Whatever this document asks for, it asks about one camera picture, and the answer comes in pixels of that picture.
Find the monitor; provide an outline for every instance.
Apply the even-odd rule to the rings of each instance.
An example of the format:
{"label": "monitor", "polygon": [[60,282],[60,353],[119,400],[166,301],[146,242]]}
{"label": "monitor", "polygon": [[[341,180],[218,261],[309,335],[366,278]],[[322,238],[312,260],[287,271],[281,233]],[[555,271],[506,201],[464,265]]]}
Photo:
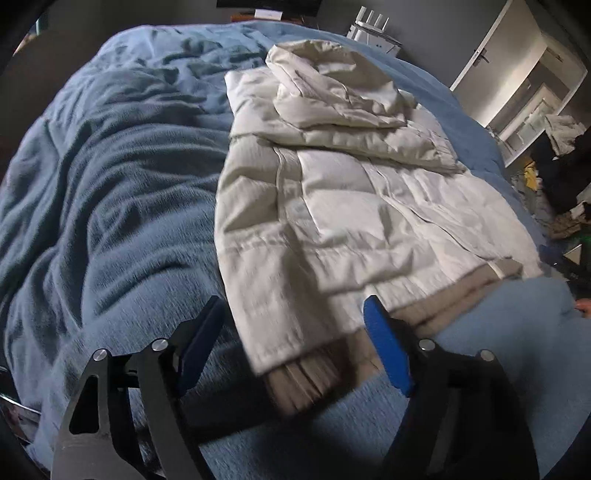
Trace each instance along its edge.
{"label": "monitor", "polygon": [[266,8],[315,17],[322,0],[217,0],[218,8]]}

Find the bolt head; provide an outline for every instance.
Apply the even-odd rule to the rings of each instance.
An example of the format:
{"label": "bolt head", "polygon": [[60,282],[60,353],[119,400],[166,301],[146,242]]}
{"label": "bolt head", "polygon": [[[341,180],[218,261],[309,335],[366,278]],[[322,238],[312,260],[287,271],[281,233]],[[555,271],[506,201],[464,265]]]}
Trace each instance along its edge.
{"label": "bolt head", "polygon": [[92,354],[92,359],[95,362],[100,362],[105,358],[107,358],[107,350],[105,350],[104,348],[99,348],[95,353]]}
{"label": "bolt head", "polygon": [[433,340],[430,338],[424,338],[423,340],[419,341],[418,347],[423,352],[430,352],[431,350],[435,350],[435,342],[433,342]]}
{"label": "bolt head", "polygon": [[495,359],[495,354],[490,350],[483,350],[480,352],[480,358],[482,358],[485,362],[492,362]]}
{"label": "bolt head", "polygon": [[166,338],[159,338],[152,342],[152,350],[154,352],[161,352],[168,348],[168,340]]}

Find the yellow cloth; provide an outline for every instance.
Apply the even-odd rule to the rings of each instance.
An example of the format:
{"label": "yellow cloth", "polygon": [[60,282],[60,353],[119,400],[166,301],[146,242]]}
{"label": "yellow cloth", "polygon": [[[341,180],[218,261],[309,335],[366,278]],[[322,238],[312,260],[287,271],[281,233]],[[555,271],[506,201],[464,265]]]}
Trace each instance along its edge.
{"label": "yellow cloth", "polygon": [[534,192],[538,191],[538,177],[535,174],[535,162],[528,163],[523,169],[525,177],[525,186],[532,189]]}

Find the blue comforter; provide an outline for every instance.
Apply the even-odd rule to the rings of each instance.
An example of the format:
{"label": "blue comforter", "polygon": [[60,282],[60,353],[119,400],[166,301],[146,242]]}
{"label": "blue comforter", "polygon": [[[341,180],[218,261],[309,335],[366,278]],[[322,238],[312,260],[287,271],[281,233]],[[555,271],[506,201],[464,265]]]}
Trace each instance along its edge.
{"label": "blue comforter", "polygon": [[[274,22],[120,33],[31,127],[0,196],[4,349],[23,402],[42,409],[29,451],[43,465],[51,465],[61,417],[95,349],[137,351],[222,294],[213,212],[232,124],[223,77],[262,66],[274,43],[302,38],[346,43],[415,94],[461,162],[543,242],[502,177],[493,139],[446,87],[410,64]],[[455,351],[497,353],[522,395],[545,473],[589,414],[590,337],[564,284],[537,279],[506,284],[437,340]],[[249,375],[227,325],[194,395]],[[327,465],[341,478],[369,478],[405,405],[376,377],[305,425],[262,426],[203,453],[218,478],[324,478]]]}

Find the door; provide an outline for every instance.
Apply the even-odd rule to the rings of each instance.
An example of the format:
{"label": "door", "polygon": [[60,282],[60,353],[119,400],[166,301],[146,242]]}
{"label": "door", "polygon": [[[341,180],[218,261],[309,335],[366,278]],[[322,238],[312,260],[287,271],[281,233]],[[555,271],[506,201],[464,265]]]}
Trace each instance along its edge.
{"label": "door", "polygon": [[451,90],[464,111],[485,127],[517,91],[546,46],[525,0],[508,0]]}

